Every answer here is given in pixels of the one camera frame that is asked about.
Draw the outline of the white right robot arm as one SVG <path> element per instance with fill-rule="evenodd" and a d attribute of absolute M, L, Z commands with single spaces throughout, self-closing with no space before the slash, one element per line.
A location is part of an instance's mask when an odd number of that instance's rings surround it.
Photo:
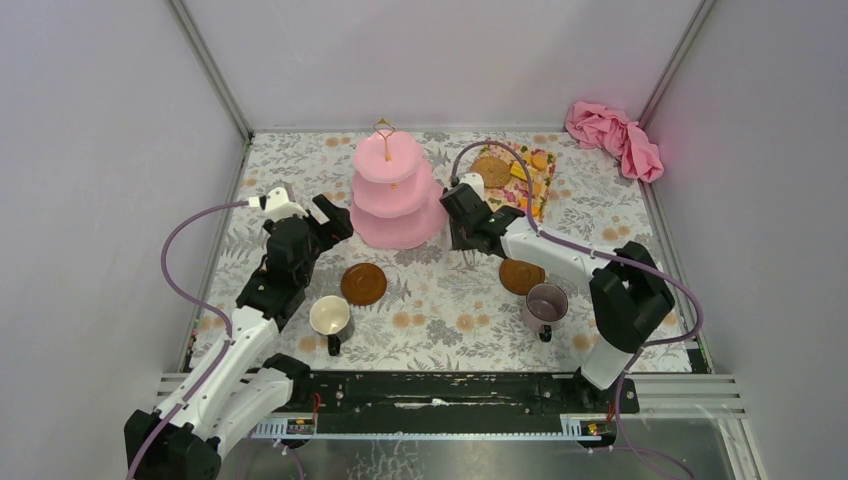
<path fill-rule="evenodd" d="M 575 402 L 597 412 L 613 398 L 612 384 L 675 307 L 647 249 L 634 241 L 612 254 L 556 239 L 509 206 L 494 211 L 468 184 L 443 192 L 453 246 L 528 263 L 586 285 L 600 339 L 579 368 Z"/>

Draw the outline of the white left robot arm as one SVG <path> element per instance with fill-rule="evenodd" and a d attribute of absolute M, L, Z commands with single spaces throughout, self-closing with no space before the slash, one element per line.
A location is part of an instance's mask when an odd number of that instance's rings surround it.
<path fill-rule="evenodd" d="M 323 195 L 313 203 L 326 222 L 283 188 L 242 201 L 266 217 L 266 252 L 232 314 L 219 315 L 225 330 L 197 367 L 152 412 L 137 410 L 125 423 L 128 478 L 214 479 L 233 446 L 265 416 L 307 404 L 309 368 L 282 354 L 240 392 L 234 389 L 303 304 L 320 255 L 354 233 L 348 209 Z"/>

